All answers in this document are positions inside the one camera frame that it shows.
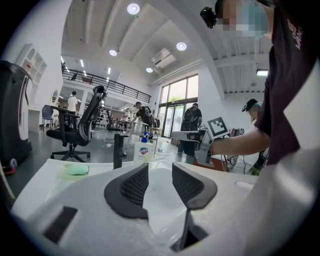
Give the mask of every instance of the white shirt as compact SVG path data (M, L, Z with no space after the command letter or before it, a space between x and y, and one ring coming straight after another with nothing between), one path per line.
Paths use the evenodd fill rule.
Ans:
M130 117L130 111L129 112L125 112L123 115L123 121L129 121L129 117Z
M76 105L78 104L78 100L76 97L72 96L68 99L68 110L72 112L76 112Z

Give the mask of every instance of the ceiling light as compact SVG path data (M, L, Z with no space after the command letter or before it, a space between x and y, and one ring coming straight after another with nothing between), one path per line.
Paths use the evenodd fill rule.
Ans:
M128 13L136 15L138 12L140 12L140 6L136 3L131 3L128 5L126 10L128 11Z
M179 51L184 51L185 49L187 49L187 45L184 43L184 42L178 42L176 44L176 48L179 50Z
M256 75L258 77L267 77L269 74L269 70L268 69L257 69L256 70Z
M112 56L117 56L117 52L115 50L110 50L109 53L112 55Z

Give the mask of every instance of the floor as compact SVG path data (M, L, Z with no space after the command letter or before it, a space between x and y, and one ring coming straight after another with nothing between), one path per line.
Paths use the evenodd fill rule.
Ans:
M88 163L112 163L114 154L114 145L112 144L112 138L114 137L113 131L106 131L103 128L97 128L92 133L91 142L85 146L78 146L78 151L89 151L91 152L91 158L87 158L86 155L81 157ZM127 145L127 138L124 140L124 145ZM63 147L62 142L57 139L50 138L46 133L35 133L29 132L29 141L32 144L32 151L29 157L22 162L16 172L6 177L8 184L17 197L29 180L35 175L40 167L50 158L51 152L65 151L68 147ZM132 141L129 143L125 152L127 157L124 162L130 162L134 159L134 143L139 141L138 137L132 136ZM157 151L155 157L165 157L169 162L184 162L191 164L193 158L185 154L177 154L178 148L170 144L170 140L166 138L159 138L157 144ZM55 159L61 159L63 156L57 155ZM74 158L69 158L68 161L76 162Z

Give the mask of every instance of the railing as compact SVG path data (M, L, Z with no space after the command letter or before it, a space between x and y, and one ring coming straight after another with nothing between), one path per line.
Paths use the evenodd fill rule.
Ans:
M85 83L93 86L104 86L107 88L107 90L110 90L112 92L123 94L129 97L135 98L139 101L143 101L147 103L150 102L150 98L151 98L150 95L145 94L139 90L133 89L124 84L121 84L112 80L107 80L107 78L104 78L98 75L86 73L86 76L85 76L85 74L82 73L81 71L69 69L69 72L68 72L66 69L64 69L62 71L62 77L63 79L66 79L66 80L76 81L76 82Z

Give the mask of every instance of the air conditioner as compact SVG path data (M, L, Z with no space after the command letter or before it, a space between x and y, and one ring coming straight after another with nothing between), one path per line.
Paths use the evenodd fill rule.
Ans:
M157 68L163 69L175 60L176 58L172 55L172 53L168 49L164 48L158 52L151 61Z

